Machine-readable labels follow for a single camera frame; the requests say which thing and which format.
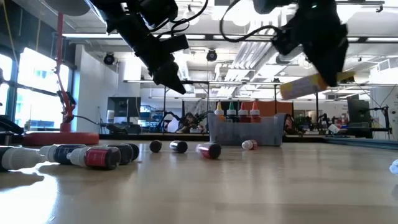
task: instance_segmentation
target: white column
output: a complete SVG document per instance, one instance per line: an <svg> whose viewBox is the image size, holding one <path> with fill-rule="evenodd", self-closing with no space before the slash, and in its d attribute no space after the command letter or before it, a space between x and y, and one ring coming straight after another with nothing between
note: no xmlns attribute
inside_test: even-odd
<svg viewBox="0 0 398 224"><path fill-rule="evenodd" d="M378 84L391 84L398 83L397 76L398 69L390 68L378 71L377 67L371 70L370 81L371 83ZM390 135L391 140L398 140L398 86L395 87L375 87L371 89L370 95L372 100L370 101L371 108L379 108L388 106L389 111L389 122L392 128L392 134ZM388 128L386 126L385 116L381 111L371 111L371 116L374 119L379 120L380 128ZM389 139L387 133L375 132L374 139Z"/></svg>

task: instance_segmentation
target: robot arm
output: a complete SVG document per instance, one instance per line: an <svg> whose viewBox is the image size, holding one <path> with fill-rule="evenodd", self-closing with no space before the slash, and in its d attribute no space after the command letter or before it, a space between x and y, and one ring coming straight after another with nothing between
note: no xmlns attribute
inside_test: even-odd
<svg viewBox="0 0 398 224"><path fill-rule="evenodd" d="M323 80L329 86L336 86L336 76L343 70L348 49L348 30L346 24L340 22L335 0L253 0L260 14L293 2L298 4L297 12L276 32L272 44L282 55L301 44Z"/></svg>
<svg viewBox="0 0 398 224"><path fill-rule="evenodd" d="M148 27L160 29L177 17L174 0L85 0L106 24L107 33L117 32L148 67L155 84L163 84L181 94L186 91L178 77L172 52L189 48L185 35L160 40Z"/></svg>

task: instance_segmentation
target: yellow object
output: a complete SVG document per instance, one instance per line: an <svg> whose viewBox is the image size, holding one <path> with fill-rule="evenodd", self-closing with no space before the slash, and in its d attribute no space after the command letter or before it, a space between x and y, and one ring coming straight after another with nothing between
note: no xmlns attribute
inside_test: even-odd
<svg viewBox="0 0 398 224"><path fill-rule="evenodd" d="M345 80L354 75L355 72L339 72L337 73L337 81ZM318 93L327 88L328 85L323 81L321 75L317 73L282 84L280 86L280 94L284 100L291 100L301 96Z"/></svg>
<svg viewBox="0 0 398 224"><path fill-rule="evenodd" d="M214 114L217 115L218 119L225 121L224 110L221 107L221 102L217 103L217 109L214 111Z"/></svg>

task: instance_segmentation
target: wooden table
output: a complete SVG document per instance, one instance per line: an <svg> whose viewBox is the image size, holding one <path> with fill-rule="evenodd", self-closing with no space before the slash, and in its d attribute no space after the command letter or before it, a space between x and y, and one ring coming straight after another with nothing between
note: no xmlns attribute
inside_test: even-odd
<svg viewBox="0 0 398 224"><path fill-rule="evenodd" d="M209 161L195 144L182 155L140 144L137 161L113 171L45 163L1 173L0 223L398 223L394 151L285 143L224 147Z"/></svg>

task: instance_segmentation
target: red base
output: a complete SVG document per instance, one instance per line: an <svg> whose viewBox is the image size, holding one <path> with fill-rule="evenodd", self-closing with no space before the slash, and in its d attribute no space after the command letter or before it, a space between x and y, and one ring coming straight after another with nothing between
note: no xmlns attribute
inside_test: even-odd
<svg viewBox="0 0 398 224"><path fill-rule="evenodd" d="M46 146L52 144L86 144L95 145L100 141L97 133L57 133L31 132L24 135L24 146Z"/></svg>

